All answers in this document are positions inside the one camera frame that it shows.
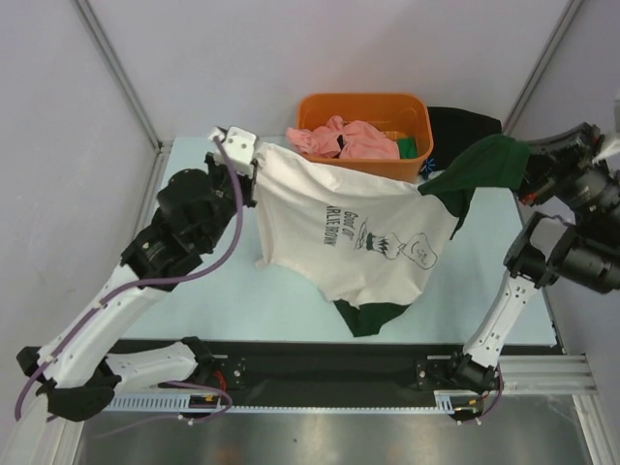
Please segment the cream and green t-shirt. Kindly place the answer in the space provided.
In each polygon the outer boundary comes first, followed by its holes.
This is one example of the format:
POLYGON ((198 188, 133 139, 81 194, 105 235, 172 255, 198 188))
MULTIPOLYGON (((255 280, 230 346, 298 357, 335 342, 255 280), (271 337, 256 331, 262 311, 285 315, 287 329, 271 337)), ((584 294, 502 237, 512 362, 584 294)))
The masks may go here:
POLYGON ((262 262, 311 281, 352 335, 375 335, 422 295, 475 192, 517 190, 531 155, 527 143, 493 135, 414 184, 268 143, 255 188, 262 262))

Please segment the orange plastic basket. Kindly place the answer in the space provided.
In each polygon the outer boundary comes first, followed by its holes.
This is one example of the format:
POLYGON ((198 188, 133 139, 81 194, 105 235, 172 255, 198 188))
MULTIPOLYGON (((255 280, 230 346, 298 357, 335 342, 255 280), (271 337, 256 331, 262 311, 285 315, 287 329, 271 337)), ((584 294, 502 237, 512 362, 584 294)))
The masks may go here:
POLYGON ((434 148, 427 106, 403 93, 310 95, 286 137, 311 162, 406 182, 434 148))

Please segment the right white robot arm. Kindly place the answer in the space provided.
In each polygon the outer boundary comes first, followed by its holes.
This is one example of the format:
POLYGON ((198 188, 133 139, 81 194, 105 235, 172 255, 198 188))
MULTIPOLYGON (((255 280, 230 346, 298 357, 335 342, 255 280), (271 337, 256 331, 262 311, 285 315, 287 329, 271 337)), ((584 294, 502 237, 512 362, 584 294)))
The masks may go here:
POLYGON ((486 394, 503 387, 499 357, 514 323, 539 290, 565 278, 599 294, 619 288, 619 173, 604 156, 619 138, 582 123, 560 135, 524 142, 504 185, 528 206, 551 199, 573 213, 536 212, 509 248, 496 297, 478 330, 445 370, 451 388, 486 394))

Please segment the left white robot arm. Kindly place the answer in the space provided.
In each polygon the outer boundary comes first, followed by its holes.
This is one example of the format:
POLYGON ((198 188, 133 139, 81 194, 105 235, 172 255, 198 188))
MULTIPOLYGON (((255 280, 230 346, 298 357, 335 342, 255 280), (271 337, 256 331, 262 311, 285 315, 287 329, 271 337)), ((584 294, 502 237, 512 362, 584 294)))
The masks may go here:
POLYGON ((180 284, 203 278, 233 254, 243 211, 253 199, 258 163, 208 153, 207 168, 177 172, 157 195, 150 224, 122 252, 92 302, 51 342, 16 356, 28 380, 15 403, 21 419, 29 392, 43 400, 46 420, 85 421, 119 394, 140 388, 225 390, 220 364, 198 337, 128 355, 111 349, 149 308, 180 284))

